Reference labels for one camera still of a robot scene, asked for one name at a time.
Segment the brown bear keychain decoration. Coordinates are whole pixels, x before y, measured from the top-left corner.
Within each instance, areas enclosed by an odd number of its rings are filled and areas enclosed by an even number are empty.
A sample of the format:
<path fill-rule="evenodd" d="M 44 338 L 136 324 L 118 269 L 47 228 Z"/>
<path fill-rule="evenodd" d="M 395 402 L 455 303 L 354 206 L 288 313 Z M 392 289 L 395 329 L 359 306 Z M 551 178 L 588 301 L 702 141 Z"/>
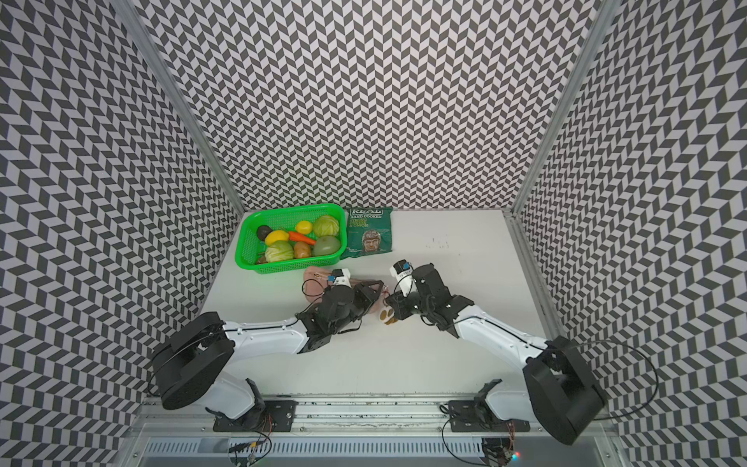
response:
<path fill-rule="evenodd" d="M 379 320 L 385 325 L 392 325 L 398 321 L 395 311 L 388 307 L 379 313 Z"/>

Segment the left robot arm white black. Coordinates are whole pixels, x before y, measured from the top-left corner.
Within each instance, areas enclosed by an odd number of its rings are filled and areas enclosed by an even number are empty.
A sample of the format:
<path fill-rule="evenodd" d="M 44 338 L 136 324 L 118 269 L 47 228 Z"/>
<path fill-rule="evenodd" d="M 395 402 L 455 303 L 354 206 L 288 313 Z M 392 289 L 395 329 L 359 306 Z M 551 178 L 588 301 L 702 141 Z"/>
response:
<path fill-rule="evenodd" d="M 238 379 L 226 368 L 270 354 L 305 354 L 349 332 L 384 291 L 382 281 L 351 285 L 340 276 L 289 320 L 239 324 L 218 313 L 204 313 L 156 346 L 150 354 L 147 392 L 161 399 L 165 410 L 204 408 L 229 430 L 259 429 L 268 418 L 258 386 Z"/>

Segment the pink corduroy bag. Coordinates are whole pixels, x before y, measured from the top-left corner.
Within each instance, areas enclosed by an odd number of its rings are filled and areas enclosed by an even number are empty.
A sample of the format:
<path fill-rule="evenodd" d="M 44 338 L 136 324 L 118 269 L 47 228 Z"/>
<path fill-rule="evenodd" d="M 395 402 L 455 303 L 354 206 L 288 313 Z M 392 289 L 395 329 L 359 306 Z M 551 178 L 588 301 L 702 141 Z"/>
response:
<path fill-rule="evenodd" d="M 302 293 L 307 298 L 309 303 L 318 302 L 323 295 L 323 292 L 328 287 L 328 274 L 332 272 L 329 269 L 323 269 L 318 267 L 309 267 L 303 272 L 303 284 Z M 354 287 L 359 283 L 372 279 L 360 279 L 355 276 L 350 278 L 351 286 Z M 389 289 L 386 286 L 386 292 L 384 294 L 384 300 L 389 296 Z M 385 304 L 380 305 L 377 309 L 369 309 L 367 314 L 379 316 L 379 313 L 385 309 Z"/>

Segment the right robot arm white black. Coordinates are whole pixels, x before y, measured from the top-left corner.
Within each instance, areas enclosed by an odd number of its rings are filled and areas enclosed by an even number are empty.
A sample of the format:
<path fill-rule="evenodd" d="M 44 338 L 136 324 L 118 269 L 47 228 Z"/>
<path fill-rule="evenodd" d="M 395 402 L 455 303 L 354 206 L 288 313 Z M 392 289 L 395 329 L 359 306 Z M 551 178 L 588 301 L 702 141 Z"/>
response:
<path fill-rule="evenodd" d="M 471 342 L 521 374 L 516 388 L 500 381 L 484 387 L 476 405 L 497 420 L 538 422 L 563 445 L 571 446 L 605 407 L 608 396 L 593 375 L 577 342 L 546 341 L 488 314 L 474 301 L 454 295 L 432 264 L 415 268 L 400 260 L 390 268 L 396 279 L 387 303 L 400 319 L 420 315 L 424 322 Z"/>

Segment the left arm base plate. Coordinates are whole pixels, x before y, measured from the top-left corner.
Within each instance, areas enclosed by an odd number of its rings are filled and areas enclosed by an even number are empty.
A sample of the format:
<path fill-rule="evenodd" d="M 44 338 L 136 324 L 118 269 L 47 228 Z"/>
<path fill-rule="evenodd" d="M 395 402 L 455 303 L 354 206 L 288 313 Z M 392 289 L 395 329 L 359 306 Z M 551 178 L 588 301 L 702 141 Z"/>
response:
<path fill-rule="evenodd" d="M 236 420 L 216 416 L 213 431 L 288 433 L 292 429 L 297 408 L 298 402 L 293 399 L 260 401 Z"/>

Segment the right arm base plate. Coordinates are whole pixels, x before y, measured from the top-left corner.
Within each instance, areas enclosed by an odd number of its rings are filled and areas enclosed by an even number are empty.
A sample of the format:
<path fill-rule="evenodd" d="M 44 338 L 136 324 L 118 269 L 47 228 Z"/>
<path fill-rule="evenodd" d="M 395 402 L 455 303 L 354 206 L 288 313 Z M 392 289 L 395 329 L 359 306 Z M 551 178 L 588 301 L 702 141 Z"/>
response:
<path fill-rule="evenodd" d="M 440 406 L 449 419 L 452 432 L 527 433 L 531 430 L 526 420 L 500 420 L 484 402 L 451 400 Z"/>

